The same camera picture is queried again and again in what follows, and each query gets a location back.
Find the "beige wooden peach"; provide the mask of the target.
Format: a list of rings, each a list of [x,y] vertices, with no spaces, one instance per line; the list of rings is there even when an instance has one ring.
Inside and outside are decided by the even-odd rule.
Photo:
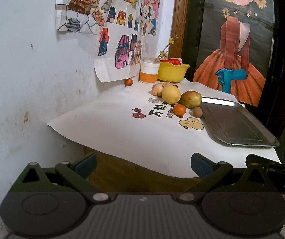
[[[153,96],[162,97],[163,85],[161,83],[156,83],[152,86],[151,93]]]

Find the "yellow flower twig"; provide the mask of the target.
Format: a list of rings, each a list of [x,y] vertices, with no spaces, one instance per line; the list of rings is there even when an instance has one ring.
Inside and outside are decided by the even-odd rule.
[[[175,40],[177,40],[178,36],[177,35],[174,35],[173,37],[170,37],[169,40],[168,40],[168,44],[165,46],[164,49],[162,49],[159,53],[159,55],[156,57],[156,61],[159,62],[161,60],[165,60],[165,59],[168,59],[168,56],[169,56],[169,50],[170,50],[170,47],[172,45],[175,44]]]

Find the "white and orange cup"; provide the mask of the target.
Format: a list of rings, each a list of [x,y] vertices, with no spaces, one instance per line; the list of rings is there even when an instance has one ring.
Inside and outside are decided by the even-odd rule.
[[[160,62],[153,58],[143,57],[139,74],[139,81],[146,84],[154,84],[158,78]]]

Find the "girl in orange dress poster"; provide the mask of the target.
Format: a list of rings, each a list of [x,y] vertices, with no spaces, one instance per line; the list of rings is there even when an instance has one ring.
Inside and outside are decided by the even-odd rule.
[[[204,0],[194,82],[257,106],[271,58],[273,0]]]

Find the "small orange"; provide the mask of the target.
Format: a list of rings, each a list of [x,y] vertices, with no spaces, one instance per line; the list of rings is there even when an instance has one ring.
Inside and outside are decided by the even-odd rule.
[[[125,80],[125,86],[131,86],[133,84],[133,79],[129,78]]]

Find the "anime characters poster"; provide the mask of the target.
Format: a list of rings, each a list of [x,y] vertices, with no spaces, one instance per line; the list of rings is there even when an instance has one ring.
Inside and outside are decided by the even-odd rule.
[[[55,0],[58,32],[102,33],[113,0]]]

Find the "white printed table mat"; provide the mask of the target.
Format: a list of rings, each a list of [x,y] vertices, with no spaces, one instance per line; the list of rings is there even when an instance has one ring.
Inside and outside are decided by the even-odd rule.
[[[278,160],[273,147],[231,146],[218,141],[203,118],[190,113],[175,116],[170,105],[151,94],[149,84],[140,82],[102,94],[48,125],[78,144],[179,178],[195,177],[190,166],[194,153],[238,168],[245,167],[250,154]]]

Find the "brown kiwi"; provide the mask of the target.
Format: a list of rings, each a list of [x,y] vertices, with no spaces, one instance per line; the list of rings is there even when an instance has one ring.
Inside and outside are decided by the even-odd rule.
[[[201,116],[203,116],[203,110],[200,107],[195,107],[192,109],[192,114],[195,118],[201,118]]]

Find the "small orange tangerine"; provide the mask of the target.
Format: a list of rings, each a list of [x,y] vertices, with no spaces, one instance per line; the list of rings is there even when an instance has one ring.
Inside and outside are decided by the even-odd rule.
[[[182,117],[186,113],[186,107],[181,104],[176,104],[173,107],[173,114],[176,116]]]

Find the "yellow pear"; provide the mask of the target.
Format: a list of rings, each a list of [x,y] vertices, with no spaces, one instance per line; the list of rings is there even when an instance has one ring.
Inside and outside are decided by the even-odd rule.
[[[162,90],[162,99],[168,104],[175,104],[181,98],[180,90],[174,85],[169,85]]]

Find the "yellow plastic bowl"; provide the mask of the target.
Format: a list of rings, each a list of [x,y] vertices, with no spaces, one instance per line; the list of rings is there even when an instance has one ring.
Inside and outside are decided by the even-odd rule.
[[[185,77],[189,67],[189,64],[173,65],[169,62],[160,62],[158,80],[179,83]]]

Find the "green-yellow mango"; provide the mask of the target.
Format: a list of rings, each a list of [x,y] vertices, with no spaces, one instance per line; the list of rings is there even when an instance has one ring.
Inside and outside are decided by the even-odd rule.
[[[202,96],[196,91],[187,91],[181,95],[179,103],[188,109],[198,107],[202,102]]]

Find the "red packet in bowl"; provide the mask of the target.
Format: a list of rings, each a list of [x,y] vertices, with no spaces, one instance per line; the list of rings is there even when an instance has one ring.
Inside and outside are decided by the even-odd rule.
[[[173,65],[173,66],[182,66],[183,62],[181,58],[168,58],[168,59],[161,59],[160,60],[161,64],[166,64],[166,65]]]

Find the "metal baking tray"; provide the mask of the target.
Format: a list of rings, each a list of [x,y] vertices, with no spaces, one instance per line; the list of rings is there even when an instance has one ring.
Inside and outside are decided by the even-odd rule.
[[[204,97],[200,108],[211,134],[232,146],[277,147],[278,139],[240,103]]]

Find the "brown wooden door frame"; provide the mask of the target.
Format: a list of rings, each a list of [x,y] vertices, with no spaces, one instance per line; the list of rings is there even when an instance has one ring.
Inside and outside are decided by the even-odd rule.
[[[171,37],[174,38],[174,44],[170,45],[169,57],[180,58],[183,48],[183,37],[187,22],[189,0],[175,0],[173,11],[173,22],[171,27]]]

